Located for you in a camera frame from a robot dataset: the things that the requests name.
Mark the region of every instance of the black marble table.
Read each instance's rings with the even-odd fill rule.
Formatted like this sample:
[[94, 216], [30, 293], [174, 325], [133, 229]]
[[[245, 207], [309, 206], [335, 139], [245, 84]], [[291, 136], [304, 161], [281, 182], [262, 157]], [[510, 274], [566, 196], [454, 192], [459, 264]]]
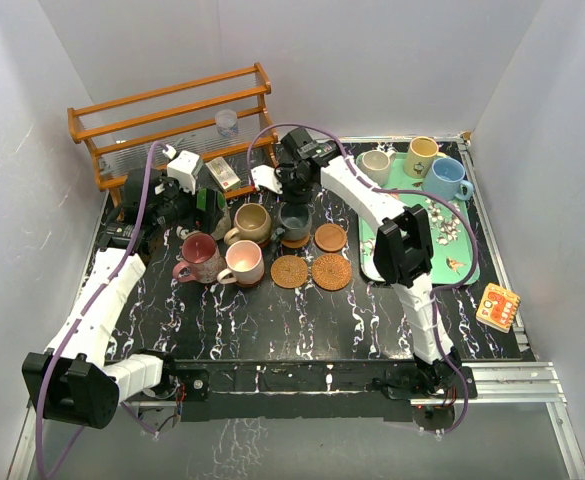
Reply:
[[[346, 145], [354, 155], [377, 146]], [[393, 146], [405, 152], [408, 143]], [[441, 150], [460, 159], [455, 142], [442, 143]], [[255, 164], [262, 161], [260, 155], [256, 155]], [[245, 155], [232, 157], [229, 162], [245, 177]], [[204, 168], [201, 185], [210, 183], [206, 177]], [[272, 215], [279, 202], [270, 192], [253, 194], [231, 201], [232, 215], [245, 201], [264, 204]], [[327, 292], [311, 279], [296, 290], [272, 283], [272, 262], [280, 255], [296, 254], [311, 264], [322, 254], [313, 242], [297, 251], [274, 245], [265, 248], [266, 276], [257, 287], [178, 283], [172, 279], [172, 268], [178, 262], [182, 241], [175, 229], [170, 229], [119, 318], [108, 359], [118, 360], [141, 348], [170, 352], [178, 360], [201, 362], [411, 358], [412, 337], [398, 297], [390, 287], [368, 281], [360, 271], [354, 211], [336, 195], [318, 187], [311, 209], [313, 229], [335, 222], [348, 232], [348, 245], [342, 254], [352, 262], [353, 278], [345, 289]], [[486, 284], [498, 283], [498, 278], [474, 201], [469, 202], [468, 210], [480, 246], [481, 275], [474, 284], [439, 296], [442, 321], [464, 359], [520, 359], [512, 331], [501, 333], [474, 318]], [[222, 242], [220, 249], [222, 253], [226, 250]]]

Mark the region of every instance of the gray mug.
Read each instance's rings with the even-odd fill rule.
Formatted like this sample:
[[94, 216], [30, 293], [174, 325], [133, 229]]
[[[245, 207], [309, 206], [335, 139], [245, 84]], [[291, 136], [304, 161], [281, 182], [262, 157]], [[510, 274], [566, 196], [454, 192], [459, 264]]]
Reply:
[[306, 237], [312, 228], [312, 215], [305, 204], [282, 204], [276, 220], [276, 228], [271, 237], [273, 242], [296, 242]]

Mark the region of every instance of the red mug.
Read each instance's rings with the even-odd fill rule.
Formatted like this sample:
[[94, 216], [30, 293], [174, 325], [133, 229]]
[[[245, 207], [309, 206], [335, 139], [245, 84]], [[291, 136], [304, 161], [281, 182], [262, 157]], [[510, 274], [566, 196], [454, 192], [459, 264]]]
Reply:
[[172, 277], [181, 282], [213, 283], [226, 266], [214, 238], [207, 233], [193, 233], [181, 246], [183, 260], [172, 270]]

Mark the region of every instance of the green tray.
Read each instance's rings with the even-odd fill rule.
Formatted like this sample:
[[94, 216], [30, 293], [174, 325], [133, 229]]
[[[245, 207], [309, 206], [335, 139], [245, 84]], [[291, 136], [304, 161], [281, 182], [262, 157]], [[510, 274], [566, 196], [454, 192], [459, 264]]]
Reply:
[[[421, 190], [422, 181], [418, 178], [408, 177], [403, 173], [405, 153], [397, 153], [390, 179], [384, 188], [397, 188], [401, 190]], [[434, 245], [434, 257], [432, 258], [432, 283], [448, 285], [458, 282], [470, 270], [472, 263], [472, 244], [468, 233], [463, 228], [460, 220], [446, 207], [431, 201], [421, 195], [401, 195], [401, 201], [406, 205], [422, 205], [428, 211], [430, 217], [430, 232], [432, 234], [432, 245]], [[452, 203], [459, 211], [468, 217], [466, 202], [452, 200]], [[374, 267], [372, 260], [376, 235], [365, 220], [359, 217], [359, 252], [361, 254], [361, 270], [370, 280], [382, 282], [383, 278]], [[474, 283], [479, 278], [479, 267], [467, 282]]]

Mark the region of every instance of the white wall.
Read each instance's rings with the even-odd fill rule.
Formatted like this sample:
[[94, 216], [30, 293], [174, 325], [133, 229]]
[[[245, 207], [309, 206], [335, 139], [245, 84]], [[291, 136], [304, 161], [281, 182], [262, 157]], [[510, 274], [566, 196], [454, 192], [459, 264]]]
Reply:
[[39, 0], [92, 98], [263, 63], [275, 122], [473, 129], [540, 0]]
[[0, 0], [0, 478], [25, 416], [21, 363], [68, 315], [103, 198], [66, 108], [90, 99], [35, 0]]
[[472, 136], [534, 351], [585, 457], [585, 1], [545, 2]]

